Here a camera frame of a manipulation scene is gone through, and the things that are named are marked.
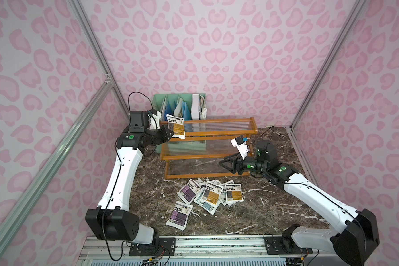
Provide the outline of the yellow coffee bag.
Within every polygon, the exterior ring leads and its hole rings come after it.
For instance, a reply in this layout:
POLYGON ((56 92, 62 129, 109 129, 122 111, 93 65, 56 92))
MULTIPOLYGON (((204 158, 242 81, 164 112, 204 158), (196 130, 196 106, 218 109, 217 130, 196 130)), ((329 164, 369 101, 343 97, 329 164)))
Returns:
POLYGON ((200 198, 200 202, 205 202, 213 207, 217 207, 219 204, 219 197, 223 192, 223 186, 220 184, 214 184, 210 181, 206 182, 205 190, 200 198))
POLYGON ((185 139, 185 121, 182 117, 176 117, 170 114, 166 115, 168 127, 174 133, 172 137, 185 139))
POLYGON ((226 203, 228 205, 244 201, 241 184, 225 184, 225 189, 226 189, 226 203))

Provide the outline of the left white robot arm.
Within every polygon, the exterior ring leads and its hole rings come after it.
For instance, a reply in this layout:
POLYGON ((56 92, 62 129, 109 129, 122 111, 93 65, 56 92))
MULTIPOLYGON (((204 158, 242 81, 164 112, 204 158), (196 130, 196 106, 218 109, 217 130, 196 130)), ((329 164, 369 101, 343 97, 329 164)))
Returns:
POLYGON ((160 125, 159 111, 134 111, 129 125, 116 139, 115 165, 102 199, 95 209, 89 209, 85 220, 95 237, 105 241, 128 241, 152 244, 155 230, 140 223, 130 213, 130 194, 139 163, 147 147, 157 147, 171 140, 173 132, 160 125))

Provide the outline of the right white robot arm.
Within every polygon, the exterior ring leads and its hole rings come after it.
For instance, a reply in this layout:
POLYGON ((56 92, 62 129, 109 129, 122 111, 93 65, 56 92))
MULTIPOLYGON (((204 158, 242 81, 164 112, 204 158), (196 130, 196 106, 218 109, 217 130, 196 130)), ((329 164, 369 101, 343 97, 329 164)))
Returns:
POLYGON ((313 229, 291 225, 280 238, 286 254, 317 249, 330 252, 350 266, 363 266, 380 244, 376 216, 339 201, 311 183, 292 166, 279 161, 277 148, 270 141, 259 141, 256 153, 249 156, 248 139, 231 140, 238 152, 226 156, 219 164, 232 174, 259 174, 271 185, 296 197, 321 215, 329 229, 313 229))

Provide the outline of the orange three-tier shelf rack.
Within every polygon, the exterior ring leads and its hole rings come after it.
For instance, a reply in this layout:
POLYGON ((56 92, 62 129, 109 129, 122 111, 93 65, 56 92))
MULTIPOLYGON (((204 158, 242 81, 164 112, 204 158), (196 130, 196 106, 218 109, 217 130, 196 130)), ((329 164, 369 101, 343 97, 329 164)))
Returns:
POLYGON ((161 146, 165 178, 213 178, 233 176, 215 166, 218 160, 238 154, 231 140, 258 133, 254 117, 244 119, 190 120, 185 122, 184 139, 172 138, 161 146))

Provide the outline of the purple coffee bag in pile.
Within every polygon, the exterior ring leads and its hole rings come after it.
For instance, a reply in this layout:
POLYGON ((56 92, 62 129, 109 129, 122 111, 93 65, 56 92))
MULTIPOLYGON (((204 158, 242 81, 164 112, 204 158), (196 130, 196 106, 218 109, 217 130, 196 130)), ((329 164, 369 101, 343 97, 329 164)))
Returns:
POLYGON ((177 192, 177 195, 184 203, 189 205, 201 190, 201 186, 195 180, 189 179, 188 183, 177 192))

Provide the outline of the blue coffee bag front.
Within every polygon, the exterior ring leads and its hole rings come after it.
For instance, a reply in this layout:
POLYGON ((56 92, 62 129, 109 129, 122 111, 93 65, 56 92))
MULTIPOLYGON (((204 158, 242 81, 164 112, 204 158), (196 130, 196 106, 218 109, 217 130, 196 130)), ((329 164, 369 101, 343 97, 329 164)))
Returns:
POLYGON ((210 205, 209 203, 207 203, 206 201, 201 201, 201 198, 203 196, 203 192, 201 192, 200 194, 198 194, 195 199, 194 202, 196 204, 198 204, 200 207, 202 207, 205 211, 207 211, 209 214, 214 215, 216 212, 217 207, 210 205))

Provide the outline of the purple coffee bag near front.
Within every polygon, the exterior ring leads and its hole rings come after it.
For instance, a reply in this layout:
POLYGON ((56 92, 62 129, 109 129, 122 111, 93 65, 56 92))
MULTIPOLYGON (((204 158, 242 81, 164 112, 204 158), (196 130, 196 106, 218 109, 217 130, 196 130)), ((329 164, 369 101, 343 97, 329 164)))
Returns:
POLYGON ((177 201, 166 224, 183 231, 187 226, 188 217, 192 209, 192 205, 177 201))

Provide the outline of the green desktop file organizer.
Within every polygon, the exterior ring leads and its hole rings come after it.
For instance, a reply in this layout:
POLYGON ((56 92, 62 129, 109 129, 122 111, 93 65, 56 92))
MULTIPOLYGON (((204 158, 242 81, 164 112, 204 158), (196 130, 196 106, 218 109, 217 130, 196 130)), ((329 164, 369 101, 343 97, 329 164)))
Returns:
POLYGON ((188 121, 206 119, 205 94, 155 94, 152 104, 153 108, 161 113, 161 122, 167 122, 167 114, 169 114, 184 120, 186 133, 206 129, 205 124, 187 124, 188 121))

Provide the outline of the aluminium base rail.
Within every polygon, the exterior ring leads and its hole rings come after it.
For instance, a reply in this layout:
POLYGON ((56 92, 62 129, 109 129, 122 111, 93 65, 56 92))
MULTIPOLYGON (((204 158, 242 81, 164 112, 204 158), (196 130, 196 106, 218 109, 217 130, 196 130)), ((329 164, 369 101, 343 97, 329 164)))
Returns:
POLYGON ((165 236, 161 247, 143 248, 121 241, 89 237, 78 266, 344 266, 337 255, 317 249, 287 253, 280 236, 209 235, 165 236))

